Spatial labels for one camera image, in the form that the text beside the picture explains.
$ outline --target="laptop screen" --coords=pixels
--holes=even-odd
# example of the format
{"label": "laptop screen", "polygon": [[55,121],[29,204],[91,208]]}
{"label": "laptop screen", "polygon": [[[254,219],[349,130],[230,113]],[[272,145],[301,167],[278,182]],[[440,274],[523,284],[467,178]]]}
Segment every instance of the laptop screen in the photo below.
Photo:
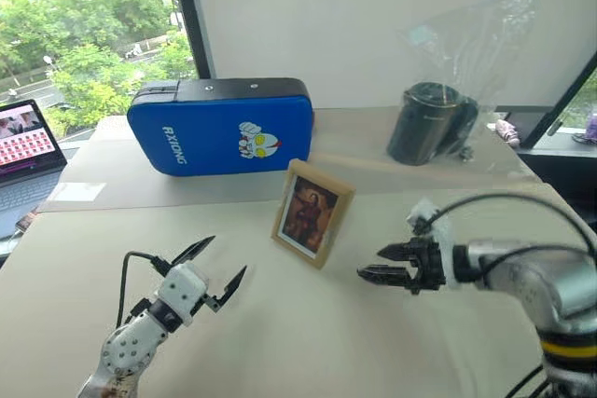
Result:
{"label": "laptop screen", "polygon": [[0,184],[65,163],[35,101],[0,107]]}

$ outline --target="yellow ring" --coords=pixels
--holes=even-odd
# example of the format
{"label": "yellow ring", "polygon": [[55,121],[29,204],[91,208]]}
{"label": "yellow ring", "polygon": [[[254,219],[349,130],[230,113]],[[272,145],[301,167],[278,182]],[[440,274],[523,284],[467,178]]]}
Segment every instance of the yellow ring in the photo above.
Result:
{"label": "yellow ring", "polygon": [[551,344],[541,341],[543,350],[550,354],[563,356],[566,358],[595,358],[597,357],[597,345],[589,347],[563,347],[561,345]]}

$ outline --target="wooden picture frame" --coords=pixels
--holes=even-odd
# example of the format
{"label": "wooden picture frame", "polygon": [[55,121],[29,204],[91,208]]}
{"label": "wooden picture frame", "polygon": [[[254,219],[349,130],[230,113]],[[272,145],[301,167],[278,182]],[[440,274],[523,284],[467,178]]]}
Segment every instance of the wooden picture frame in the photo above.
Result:
{"label": "wooden picture frame", "polygon": [[354,195],[354,187],[293,159],[271,237],[320,269]]}

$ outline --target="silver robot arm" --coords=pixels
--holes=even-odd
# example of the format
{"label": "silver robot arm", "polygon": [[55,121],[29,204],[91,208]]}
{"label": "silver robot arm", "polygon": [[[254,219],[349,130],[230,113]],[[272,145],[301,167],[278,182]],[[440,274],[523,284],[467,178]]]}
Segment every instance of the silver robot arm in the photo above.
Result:
{"label": "silver robot arm", "polygon": [[165,277],[155,293],[155,301],[152,303],[144,299],[139,302],[136,311],[133,309],[132,320],[121,325],[105,340],[99,365],[77,398],[136,398],[139,378],[168,334],[176,331],[181,324],[191,325],[193,316],[203,305],[218,312],[226,304],[239,287],[246,267],[217,298],[207,294],[207,277],[188,261],[212,239],[192,245],[171,265],[158,260],[157,265]]}
{"label": "silver robot arm", "polygon": [[[416,228],[437,209],[421,202],[409,222]],[[390,244],[379,256],[406,261],[417,269],[370,265],[358,274],[375,284],[401,286],[413,294],[447,284],[474,282],[481,290],[518,298],[534,324],[544,351],[549,395],[597,397],[597,271],[587,253],[555,245],[520,241],[473,240],[454,245],[446,218],[424,235]]]}

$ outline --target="laptop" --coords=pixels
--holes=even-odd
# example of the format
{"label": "laptop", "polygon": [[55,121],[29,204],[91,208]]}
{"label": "laptop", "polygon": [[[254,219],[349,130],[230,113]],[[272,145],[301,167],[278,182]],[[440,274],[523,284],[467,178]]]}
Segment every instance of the laptop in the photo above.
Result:
{"label": "laptop", "polygon": [[0,106],[0,239],[48,197],[64,166],[35,100]]}

